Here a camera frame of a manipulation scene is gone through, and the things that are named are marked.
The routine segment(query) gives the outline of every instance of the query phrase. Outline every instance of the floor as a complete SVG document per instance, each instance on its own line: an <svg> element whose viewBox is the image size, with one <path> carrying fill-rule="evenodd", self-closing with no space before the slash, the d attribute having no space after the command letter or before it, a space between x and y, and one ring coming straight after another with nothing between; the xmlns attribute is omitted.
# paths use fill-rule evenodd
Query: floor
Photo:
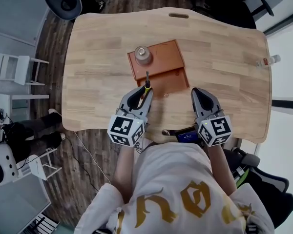
<svg viewBox="0 0 293 234"><path fill-rule="evenodd" d="M103 13L125 13L167 6L191 8L188 0L105 1L106 7ZM72 28L73 23L70 21L61 20L52 12L48 14L36 52L36 58L50 62L49 65L41 65L38 76L38 81L46 85L32 86L31 93L50 94L50 99L31 101L32 118L46 115L49 108L55 108L61 112L64 62ZM72 143L75 157L81 166L90 172L91 183L95 188L100 188L105 182L103 175L95 166L90 155L83 149L74 132L64 132ZM112 177L119 146L110 142L106 130L85 130L77 134L107 176ZM88 174L74 159L73 150L68 140L63 141L52 159L55 165L62 166L63 169L45 182L52 202L45 214L55 221L74 227L96 195L96 190L90 185Z"/></svg>

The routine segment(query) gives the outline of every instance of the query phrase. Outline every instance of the white speaker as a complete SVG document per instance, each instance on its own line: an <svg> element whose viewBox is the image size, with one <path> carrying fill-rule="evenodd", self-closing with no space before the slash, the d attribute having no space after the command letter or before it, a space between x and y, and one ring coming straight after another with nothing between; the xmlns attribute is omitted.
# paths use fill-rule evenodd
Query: white speaker
<svg viewBox="0 0 293 234"><path fill-rule="evenodd" d="M15 159L11 148L5 144L0 144L0 185L17 179L19 176Z"/></svg>

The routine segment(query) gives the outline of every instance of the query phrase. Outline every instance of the cable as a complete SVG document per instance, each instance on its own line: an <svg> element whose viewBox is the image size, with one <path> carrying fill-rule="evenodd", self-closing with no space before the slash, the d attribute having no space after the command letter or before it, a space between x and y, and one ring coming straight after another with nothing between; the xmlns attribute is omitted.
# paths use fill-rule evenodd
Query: cable
<svg viewBox="0 0 293 234"><path fill-rule="evenodd" d="M117 113L117 111L118 110L121 110L124 114L123 114L123 116L127 116L127 115L133 115L133 117L135 118L135 119L139 119L138 117L136 117L133 113L129 113L129 112L127 112L125 109L123 109L123 108L117 108L116 109L116 113Z"/></svg>
<svg viewBox="0 0 293 234"><path fill-rule="evenodd" d="M40 154L39 156L35 157L33 160L31 160L31 161L29 161L29 162L27 162L27 163L26 163L26 160L27 160L28 158L26 158L24 164L23 164L20 168L18 168L18 170L21 169L21 168L23 168L24 165L27 165L28 163L30 163L30 162L34 161L35 159L39 158L40 156L44 155L46 152L48 152L48 151L45 151L44 153Z"/></svg>
<svg viewBox="0 0 293 234"><path fill-rule="evenodd" d="M70 141L69 138L65 137L65 139L67 139L72 147L72 153L73 153L73 158L78 162L78 164L80 165L80 167L88 174L88 177L89 177L89 183L90 185L93 187L94 190L96 190L97 192L99 191L97 188L94 187L94 185L91 183L91 176L90 176L90 173L85 169L85 167L79 162L78 159L76 159L75 157L75 154L74 154L74 147L73 147L73 144L72 142Z"/></svg>
<svg viewBox="0 0 293 234"><path fill-rule="evenodd" d="M111 181L108 179L108 177L105 175L105 173L103 172L103 170L101 169L101 167L98 165L98 163L96 162L96 160L94 159L94 157L92 156L91 152L89 152L89 150L85 147L84 143L82 142L82 140L78 137L77 133L74 131L75 135L77 136L77 138L79 139L80 143L83 145L83 147L86 149L86 151L90 154L90 156L92 157L94 163L99 167L100 171L103 173L103 175L106 177L106 179L108 180L108 182L111 184Z"/></svg>
<svg viewBox="0 0 293 234"><path fill-rule="evenodd" d="M140 143L139 143L139 142L137 142L133 147L136 149L136 151L137 151L138 154L143 153L144 150L145 150L145 149L142 149L142 148L140 147Z"/></svg>

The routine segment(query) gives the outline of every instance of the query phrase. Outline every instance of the black cable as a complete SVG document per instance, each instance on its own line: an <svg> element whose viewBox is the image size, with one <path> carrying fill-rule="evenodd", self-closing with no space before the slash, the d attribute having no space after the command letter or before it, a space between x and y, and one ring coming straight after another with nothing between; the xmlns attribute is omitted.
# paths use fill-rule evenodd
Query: black cable
<svg viewBox="0 0 293 234"><path fill-rule="evenodd" d="M46 152L47 152L47 151L45 151L44 153L42 153L42 154L40 154L39 156L35 157L35 158L34 158L33 160L31 160L31 161L34 161L35 159L37 159L37 158L39 158L40 156L44 155ZM18 170L21 169L21 168L23 168L24 165L27 165L28 163L31 162L31 161L29 161L29 162L26 163L26 160L27 160L27 159L28 159L28 158L25 159L24 164L23 164L20 168L18 168Z"/></svg>
<svg viewBox="0 0 293 234"><path fill-rule="evenodd" d="M137 142L133 147L136 149L136 151L137 151L138 154L143 153L144 150L145 150L145 149L142 149L142 148L140 147L140 143L139 143L139 142Z"/></svg>
<svg viewBox="0 0 293 234"><path fill-rule="evenodd" d="M6 116L7 116L7 117L9 118L9 120L11 121L10 124L14 123L13 120L11 120L11 118L8 116L8 114L7 114Z"/></svg>
<svg viewBox="0 0 293 234"><path fill-rule="evenodd" d="M90 185L93 187L93 189L95 189L97 192L99 191L97 188L94 187L94 185L91 183L91 176L90 176L90 173L84 168L84 166L79 162L78 159L75 158L75 154L74 154L74 147L73 147L73 144L72 142L70 141L69 138L65 137L65 139L67 139L72 147L72 153L73 153L73 158L78 162L78 164L80 165L80 167L88 174L88 177L89 177L89 182L90 182Z"/></svg>

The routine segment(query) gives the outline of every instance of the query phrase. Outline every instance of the plastic bottle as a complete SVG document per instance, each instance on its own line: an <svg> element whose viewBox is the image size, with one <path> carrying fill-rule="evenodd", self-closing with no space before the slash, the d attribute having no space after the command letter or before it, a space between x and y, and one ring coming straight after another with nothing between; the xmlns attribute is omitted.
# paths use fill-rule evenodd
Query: plastic bottle
<svg viewBox="0 0 293 234"><path fill-rule="evenodd" d="M256 62L256 67L257 68L269 67L279 61L281 61L280 55L274 55L269 58L262 58L261 60Z"/></svg>

